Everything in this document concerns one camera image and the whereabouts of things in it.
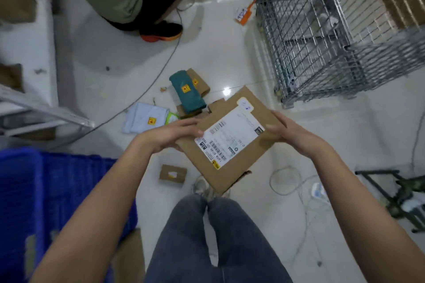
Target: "jeans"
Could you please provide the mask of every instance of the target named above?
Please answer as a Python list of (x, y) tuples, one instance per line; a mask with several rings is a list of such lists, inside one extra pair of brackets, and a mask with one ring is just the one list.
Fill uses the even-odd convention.
[[(211, 264), (203, 216), (215, 230), (218, 267)], [(292, 280), (258, 227), (231, 199), (207, 203), (200, 195), (174, 207), (158, 239), (146, 283), (280, 282)]]

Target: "hand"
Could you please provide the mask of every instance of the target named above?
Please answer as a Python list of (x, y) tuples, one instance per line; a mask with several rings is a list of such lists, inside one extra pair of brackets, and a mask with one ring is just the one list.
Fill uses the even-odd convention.
[(196, 127), (200, 121), (197, 118), (190, 118), (175, 121), (159, 128), (145, 131), (138, 135), (144, 145), (149, 146), (152, 153), (158, 153), (165, 148), (173, 147), (181, 151), (180, 147), (175, 144), (177, 139), (184, 136), (203, 136), (204, 132)]
[(313, 159), (323, 148), (332, 148), (321, 137), (307, 131), (290, 118), (277, 111), (272, 111), (272, 113), (281, 123), (277, 125), (266, 125), (266, 129), (274, 134), (281, 135), (284, 142), (293, 146), (303, 156)]

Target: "metal cage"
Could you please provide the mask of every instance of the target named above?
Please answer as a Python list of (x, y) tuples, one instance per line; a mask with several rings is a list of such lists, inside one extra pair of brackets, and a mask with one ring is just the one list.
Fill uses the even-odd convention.
[(286, 107), (353, 97), (425, 61), (424, 0), (257, 0)]

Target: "teal package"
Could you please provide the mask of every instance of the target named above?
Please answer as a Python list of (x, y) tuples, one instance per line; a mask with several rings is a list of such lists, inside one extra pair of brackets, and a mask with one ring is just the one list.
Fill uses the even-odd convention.
[(186, 71), (178, 71), (171, 75), (170, 82), (173, 84), (186, 113), (207, 107)]

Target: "black shoe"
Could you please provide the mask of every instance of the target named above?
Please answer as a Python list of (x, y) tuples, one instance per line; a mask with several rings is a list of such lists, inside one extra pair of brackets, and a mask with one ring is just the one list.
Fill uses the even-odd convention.
[(178, 39), (183, 33), (183, 26), (178, 23), (167, 23), (162, 21), (156, 25), (139, 30), (140, 37), (149, 42), (154, 43), (158, 40), (171, 41)]

